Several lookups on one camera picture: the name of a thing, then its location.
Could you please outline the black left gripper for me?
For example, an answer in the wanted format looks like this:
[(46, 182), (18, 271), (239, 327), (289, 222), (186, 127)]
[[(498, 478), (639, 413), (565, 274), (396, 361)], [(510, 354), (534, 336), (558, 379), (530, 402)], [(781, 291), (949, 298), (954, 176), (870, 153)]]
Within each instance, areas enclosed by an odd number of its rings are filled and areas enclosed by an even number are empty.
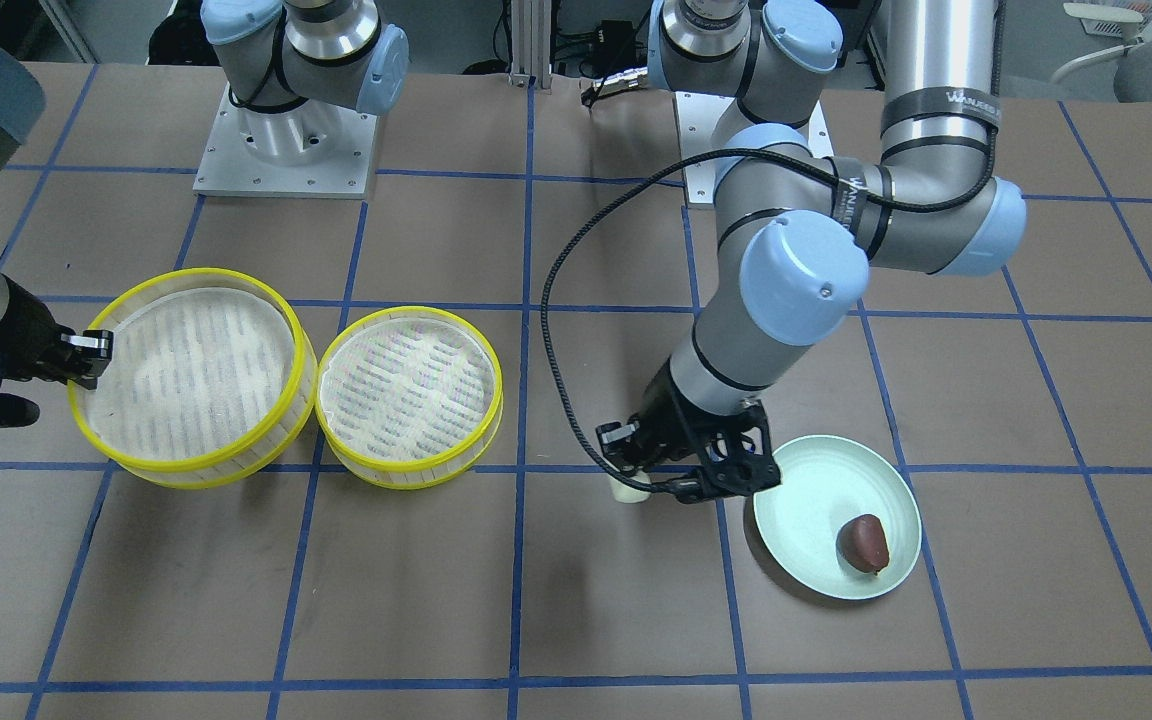
[(617, 462), (617, 473), (636, 483), (655, 483), (652, 468), (685, 457), (702, 462), (726, 458), (723, 432), (732, 427), (733, 414), (708, 414), (675, 386), (647, 386), (639, 410), (631, 420), (609, 420), (594, 429), (605, 458)]

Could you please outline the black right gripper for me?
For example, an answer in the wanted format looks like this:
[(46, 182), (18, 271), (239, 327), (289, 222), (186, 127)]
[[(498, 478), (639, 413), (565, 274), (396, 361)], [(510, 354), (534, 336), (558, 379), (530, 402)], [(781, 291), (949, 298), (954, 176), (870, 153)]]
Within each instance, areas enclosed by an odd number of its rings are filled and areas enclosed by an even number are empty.
[(0, 320), (0, 373), (12, 381), (76, 382), (94, 391), (113, 361), (115, 334), (109, 329), (73, 331), (56, 323), (50, 309), (18, 285), (9, 287)]

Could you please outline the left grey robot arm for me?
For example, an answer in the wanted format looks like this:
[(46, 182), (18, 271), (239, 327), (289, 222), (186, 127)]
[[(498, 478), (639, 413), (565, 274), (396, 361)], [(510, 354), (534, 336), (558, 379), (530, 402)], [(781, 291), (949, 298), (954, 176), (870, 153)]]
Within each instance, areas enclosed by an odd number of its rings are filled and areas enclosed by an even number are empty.
[(804, 132), (841, 28), (814, 1), (658, 1), (654, 85), (730, 96), (717, 147), (719, 285), (628, 420), (581, 446), (613, 480), (684, 502), (780, 482), (765, 391), (844, 323), (870, 270), (988, 275), (1018, 250), (1020, 187), (998, 179), (1002, 1), (896, 1), (877, 162)]

